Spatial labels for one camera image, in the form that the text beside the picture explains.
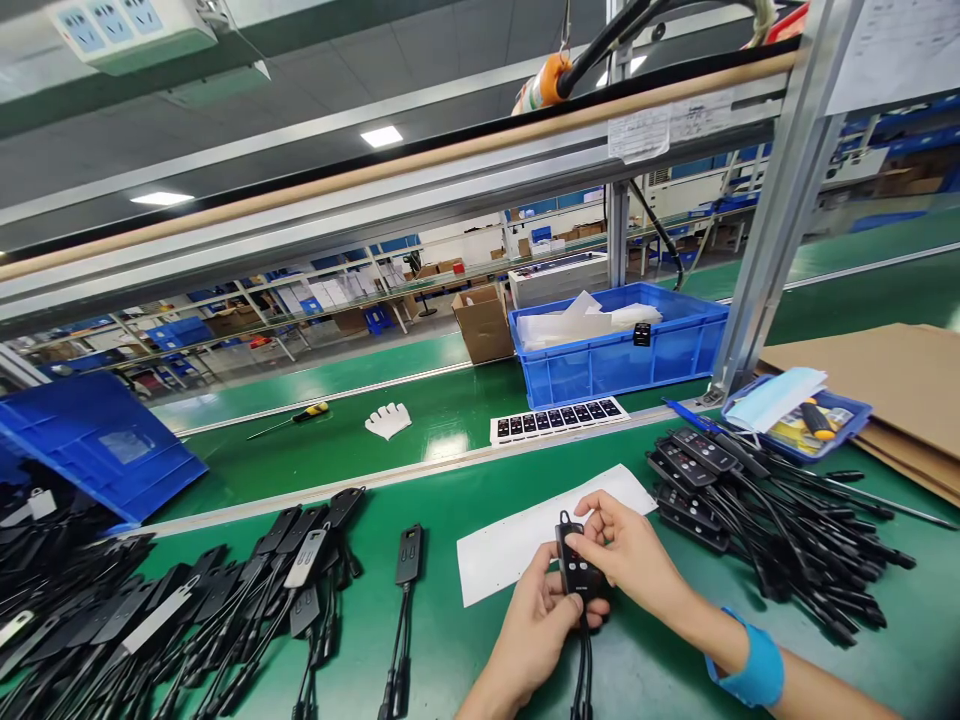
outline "face mask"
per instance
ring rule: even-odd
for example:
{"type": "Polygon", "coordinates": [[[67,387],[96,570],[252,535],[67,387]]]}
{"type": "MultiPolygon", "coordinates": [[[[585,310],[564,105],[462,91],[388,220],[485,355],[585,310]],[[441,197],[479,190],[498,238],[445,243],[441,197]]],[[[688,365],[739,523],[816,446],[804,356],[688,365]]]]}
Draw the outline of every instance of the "face mask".
{"type": "Polygon", "coordinates": [[[813,368],[790,368],[742,397],[727,412],[731,425],[765,433],[804,400],[823,390],[827,374],[813,368]]]}

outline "left hand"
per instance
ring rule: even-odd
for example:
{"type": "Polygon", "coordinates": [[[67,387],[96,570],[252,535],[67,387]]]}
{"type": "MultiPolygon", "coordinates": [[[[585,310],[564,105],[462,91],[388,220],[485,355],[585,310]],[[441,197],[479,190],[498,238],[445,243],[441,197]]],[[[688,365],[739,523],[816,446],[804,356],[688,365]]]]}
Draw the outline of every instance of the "left hand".
{"type": "MultiPolygon", "coordinates": [[[[500,637],[457,715],[460,720],[513,717],[557,666],[567,633],[579,627],[583,600],[576,593],[564,596],[560,573],[547,572],[556,557],[557,543],[544,543],[517,581],[500,637]]],[[[609,612],[606,600],[592,600],[590,627],[600,627],[609,612]]]]}

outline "right hand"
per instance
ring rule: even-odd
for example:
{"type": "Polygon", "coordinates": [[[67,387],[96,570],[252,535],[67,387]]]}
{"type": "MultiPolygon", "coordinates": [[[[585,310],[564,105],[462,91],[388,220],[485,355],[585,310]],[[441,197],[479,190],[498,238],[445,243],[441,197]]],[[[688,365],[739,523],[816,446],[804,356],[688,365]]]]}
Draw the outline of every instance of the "right hand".
{"type": "Polygon", "coordinates": [[[663,621],[682,612],[696,597],[660,543],[650,521],[603,490],[590,493],[574,514],[583,517],[583,535],[566,543],[593,563],[610,585],[619,586],[637,605],[663,621]]]}

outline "ceiling light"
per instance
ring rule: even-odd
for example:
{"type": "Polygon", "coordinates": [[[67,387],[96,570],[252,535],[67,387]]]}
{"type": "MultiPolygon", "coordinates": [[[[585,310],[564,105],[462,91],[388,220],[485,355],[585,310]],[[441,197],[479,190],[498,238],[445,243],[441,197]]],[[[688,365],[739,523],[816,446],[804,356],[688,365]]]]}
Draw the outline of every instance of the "ceiling light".
{"type": "Polygon", "coordinates": [[[373,147],[383,147],[384,145],[391,145],[403,140],[403,137],[401,137],[393,125],[387,125],[385,128],[371,130],[367,133],[360,133],[360,137],[373,145],[373,147]]]}
{"type": "Polygon", "coordinates": [[[193,200],[193,195],[150,193],[149,195],[141,195],[138,198],[131,198],[130,202],[138,202],[142,205],[176,205],[184,200],[193,200]]]}
{"type": "MultiPolygon", "coordinates": [[[[643,61],[647,59],[646,55],[641,55],[640,57],[635,57],[630,61],[630,74],[633,75],[633,71],[638,67],[643,65],[643,61]]],[[[603,71],[603,75],[600,76],[600,79],[597,80],[597,87],[603,87],[607,84],[607,71],[603,71]]]]}

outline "blue wristband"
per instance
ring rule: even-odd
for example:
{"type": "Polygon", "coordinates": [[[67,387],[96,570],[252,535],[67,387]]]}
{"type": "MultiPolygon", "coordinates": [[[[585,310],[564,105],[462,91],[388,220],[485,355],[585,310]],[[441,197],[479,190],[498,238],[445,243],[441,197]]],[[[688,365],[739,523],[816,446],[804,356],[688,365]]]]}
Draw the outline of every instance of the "blue wristband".
{"type": "Polygon", "coordinates": [[[736,675],[720,678],[713,660],[706,658],[710,679],[747,707],[772,707],[783,694],[783,655],[766,632],[754,627],[730,608],[723,611],[747,629],[750,639],[750,658],[747,666],[736,675]]]}

